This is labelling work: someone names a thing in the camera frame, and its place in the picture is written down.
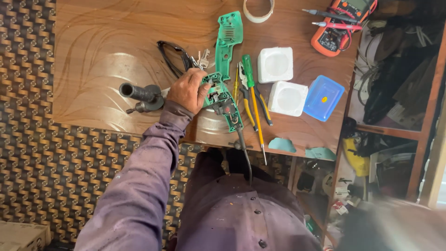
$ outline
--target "purple sleeve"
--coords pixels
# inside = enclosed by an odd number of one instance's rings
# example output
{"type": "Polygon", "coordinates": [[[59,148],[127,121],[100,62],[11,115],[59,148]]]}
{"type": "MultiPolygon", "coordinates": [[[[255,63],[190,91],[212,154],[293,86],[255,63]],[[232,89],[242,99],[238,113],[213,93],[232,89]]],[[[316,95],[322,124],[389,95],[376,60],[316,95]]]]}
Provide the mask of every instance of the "purple sleeve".
{"type": "Polygon", "coordinates": [[[159,123],[143,133],[136,149],[101,196],[75,250],[160,250],[170,175],[178,140],[193,114],[166,101],[159,123]]]}

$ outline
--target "masking tape roll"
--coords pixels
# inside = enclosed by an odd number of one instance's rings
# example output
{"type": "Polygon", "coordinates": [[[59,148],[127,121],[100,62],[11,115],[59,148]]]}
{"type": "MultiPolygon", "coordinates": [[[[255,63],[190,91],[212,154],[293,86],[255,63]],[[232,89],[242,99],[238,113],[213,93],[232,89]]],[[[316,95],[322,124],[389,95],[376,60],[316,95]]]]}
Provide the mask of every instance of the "masking tape roll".
{"type": "Polygon", "coordinates": [[[246,8],[246,1],[247,0],[244,0],[244,2],[243,2],[243,13],[245,13],[245,16],[248,18],[248,20],[253,22],[253,23],[263,23],[273,13],[275,0],[269,0],[271,2],[271,10],[269,11],[268,14],[264,15],[263,17],[255,17],[251,13],[249,13],[248,9],[246,8]]]}

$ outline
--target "purple shirt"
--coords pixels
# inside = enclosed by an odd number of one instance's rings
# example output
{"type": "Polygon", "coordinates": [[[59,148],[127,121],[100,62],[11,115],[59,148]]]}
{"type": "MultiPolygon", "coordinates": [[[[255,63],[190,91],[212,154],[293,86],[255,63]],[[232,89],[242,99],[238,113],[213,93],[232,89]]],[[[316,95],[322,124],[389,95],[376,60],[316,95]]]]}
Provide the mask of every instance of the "purple shirt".
{"type": "MultiPolygon", "coordinates": [[[[160,121],[98,201],[75,250],[160,250],[170,175],[178,140],[193,114],[167,101],[160,121]]],[[[296,197],[285,187],[241,174],[200,188],[180,214],[177,251],[321,250],[304,224],[296,197]]]]}

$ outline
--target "patterned carpet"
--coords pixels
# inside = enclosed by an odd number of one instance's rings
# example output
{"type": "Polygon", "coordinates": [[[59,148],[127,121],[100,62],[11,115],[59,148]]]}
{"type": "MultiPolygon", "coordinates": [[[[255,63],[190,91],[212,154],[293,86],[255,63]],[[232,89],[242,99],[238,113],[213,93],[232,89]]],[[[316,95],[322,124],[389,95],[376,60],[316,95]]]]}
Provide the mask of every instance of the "patterned carpet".
{"type": "MultiPolygon", "coordinates": [[[[0,220],[51,226],[74,243],[95,204],[141,138],[52,120],[55,0],[0,3],[0,220]]],[[[163,244],[180,225],[182,194],[198,145],[181,144],[163,244]]],[[[251,162],[287,185],[291,157],[251,151],[251,162]]]]}

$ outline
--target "wooden table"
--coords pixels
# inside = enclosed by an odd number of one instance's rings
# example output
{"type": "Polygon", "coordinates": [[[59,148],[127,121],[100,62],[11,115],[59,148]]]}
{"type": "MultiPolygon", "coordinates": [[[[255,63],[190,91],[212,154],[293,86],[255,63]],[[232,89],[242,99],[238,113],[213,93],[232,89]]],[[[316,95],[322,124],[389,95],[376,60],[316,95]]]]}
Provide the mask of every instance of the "wooden table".
{"type": "MultiPolygon", "coordinates": [[[[251,1],[253,4],[248,5],[248,9],[252,13],[261,11],[252,7],[255,1],[251,1]]],[[[266,22],[255,24],[243,14],[241,0],[59,0],[54,120],[143,133],[158,121],[161,111],[127,115],[125,110],[134,107],[136,101],[121,97],[119,85],[130,82],[138,86],[157,84],[162,89],[170,87],[175,77],[164,63],[156,41],[177,43],[195,57],[199,50],[203,52],[206,48],[211,49],[213,55],[218,17],[238,10],[244,25],[244,41],[234,47],[230,71],[232,81],[236,64],[243,54],[251,55],[256,80],[260,50],[290,46],[294,58],[294,78],[290,82],[309,86],[318,75],[325,75],[346,89],[326,122],[305,113],[300,117],[271,113],[274,125],[268,126],[261,117],[265,150],[305,156],[306,148],[327,147],[336,153],[359,37],[354,36],[351,48],[334,58],[323,56],[312,48],[310,39],[318,26],[311,22],[322,18],[301,9],[325,9],[328,4],[327,0],[280,0],[266,22]],[[290,139],[297,152],[292,154],[269,149],[268,143],[275,137],[290,139]]],[[[213,67],[207,71],[212,73],[214,70],[213,67]]],[[[229,90],[232,90],[232,81],[228,84],[229,90]]],[[[271,85],[259,85],[267,102],[271,85]]],[[[239,103],[239,109],[245,124],[246,144],[260,150],[258,135],[249,123],[243,102],[239,103]]],[[[186,131],[185,140],[189,142],[227,146],[237,139],[236,133],[228,133],[223,117],[205,109],[186,131]]]]}

